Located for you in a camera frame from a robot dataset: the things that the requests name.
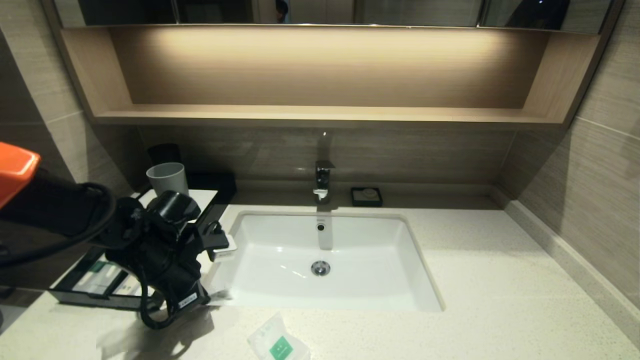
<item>mirror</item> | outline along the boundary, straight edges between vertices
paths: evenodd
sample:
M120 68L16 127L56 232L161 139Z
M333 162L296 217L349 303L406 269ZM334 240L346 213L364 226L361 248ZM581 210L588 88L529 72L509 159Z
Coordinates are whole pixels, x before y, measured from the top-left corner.
M130 24L477 25L483 0L55 0L65 28Z
M597 34L611 0L488 0L481 26Z

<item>faucet handle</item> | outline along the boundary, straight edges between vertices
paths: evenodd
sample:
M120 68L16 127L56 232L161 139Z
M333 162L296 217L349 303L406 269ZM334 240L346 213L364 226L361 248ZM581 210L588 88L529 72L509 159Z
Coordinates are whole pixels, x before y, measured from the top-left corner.
M329 160L318 160L316 161L316 171L320 170L331 170L335 168L335 165Z

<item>sink drain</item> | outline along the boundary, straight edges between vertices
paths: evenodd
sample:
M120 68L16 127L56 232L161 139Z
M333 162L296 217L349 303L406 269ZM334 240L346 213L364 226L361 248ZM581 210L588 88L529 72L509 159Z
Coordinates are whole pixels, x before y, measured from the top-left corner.
M331 265L326 261L316 261L311 264L311 272L316 276L326 276L331 271Z

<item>white speckled countertop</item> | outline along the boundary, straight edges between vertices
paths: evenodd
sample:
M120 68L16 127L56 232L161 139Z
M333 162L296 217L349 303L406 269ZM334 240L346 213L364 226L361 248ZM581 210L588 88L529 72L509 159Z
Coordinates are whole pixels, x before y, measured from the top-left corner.
M405 217L444 301L442 313L223 307L150 331L134 313L63 306L46 293L0 336L0 359L256 359L246 339L278 311L314 360L640 359L638 349L507 214L488 199L473 203L333 212ZM231 205L224 228L241 211L316 209Z

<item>orange object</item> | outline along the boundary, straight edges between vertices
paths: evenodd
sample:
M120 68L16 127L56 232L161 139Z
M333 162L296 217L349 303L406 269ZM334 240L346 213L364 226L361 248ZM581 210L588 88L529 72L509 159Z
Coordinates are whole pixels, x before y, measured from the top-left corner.
M0 209L27 186L40 164L40 155L0 142Z

